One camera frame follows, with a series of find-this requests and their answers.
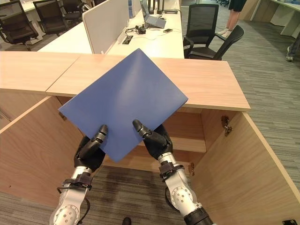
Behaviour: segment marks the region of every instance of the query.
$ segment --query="cabinet door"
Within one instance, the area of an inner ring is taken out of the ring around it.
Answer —
[[[0,111],[0,130],[4,128],[10,121]]]
[[[231,120],[195,167],[193,190],[218,225],[300,222],[300,194],[247,113]]]
[[[56,206],[59,187],[74,171],[82,134],[58,114],[61,103],[45,97],[0,132],[0,191]]]

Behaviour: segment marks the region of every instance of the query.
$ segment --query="wooden cabinet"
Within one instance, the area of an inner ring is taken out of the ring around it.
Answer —
[[[82,134],[45,97],[0,130],[0,191],[55,206],[59,187],[74,171],[73,157]]]
[[[44,93],[58,97],[41,99],[0,130],[1,192],[57,205],[56,187],[71,176],[73,156],[83,136],[59,116],[58,108],[121,59],[80,56],[55,82],[45,84]],[[153,61],[189,98],[164,125],[176,160],[184,165],[198,201],[213,221],[218,225],[300,222],[300,193],[244,112],[249,105],[227,62]],[[5,109],[12,112],[7,105]],[[232,127],[227,136],[222,116],[229,117]],[[103,164],[153,172],[159,167],[143,143],[120,162],[106,157]]]
[[[2,112],[0,112],[0,130],[4,128],[8,123],[10,123],[10,121]]]
[[[11,122],[45,97],[43,93],[0,90],[0,113]]]

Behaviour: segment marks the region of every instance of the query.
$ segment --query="blue folder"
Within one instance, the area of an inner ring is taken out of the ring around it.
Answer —
[[[108,135],[101,149],[118,162],[142,140],[132,125],[134,119],[156,129],[187,100],[137,49],[59,111],[89,138],[106,124]]]

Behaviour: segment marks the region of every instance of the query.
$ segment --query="laptop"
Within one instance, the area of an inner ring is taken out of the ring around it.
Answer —
[[[147,0],[140,0],[140,3],[141,3],[142,15],[144,17],[145,23],[147,23],[151,26],[165,28],[165,22],[166,22],[165,20],[156,18],[154,16],[150,16]]]

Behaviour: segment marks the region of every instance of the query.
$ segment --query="black office chair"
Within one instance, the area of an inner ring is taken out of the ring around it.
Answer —
[[[194,4],[189,6],[187,34],[183,40],[183,46],[189,45],[189,40],[194,44],[209,46],[215,36],[219,5]],[[185,58],[189,49],[184,50]]]
[[[94,5],[99,5],[100,3],[104,2],[106,0],[94,0]]]
[[[224,7],[229,5],[229,0],[221,0],[220,5],[224,4]]]
[[[224,43],[221,45],[217,52],[211,50],[209,47],[193,48],[194,43],[191,42],[191,51],[187,58],[198,60],[222,60],[222,56],[229,49],[229,47],[236,43],[238,40],[240,40],[243,37],[243,35],[244,30],[239,25],[237,25],[233,29],[231,34],[228,36],[228,38],[225,39]]]
[[[66,11],[64,14],[65,19],[69,21],[73,21],[79,23],[82,21],[82,7],[84,3],[80,0],[62,0],[63,6]]]
[[[44,33],[60,36],[61,32],[68,30],[57,0],[34,1],[33,4],[41,19],[38,24]]]
[[[36,39],[38,32],[28,20],[19,0],[0,4],[0,36],[10,44],[23,43]]]

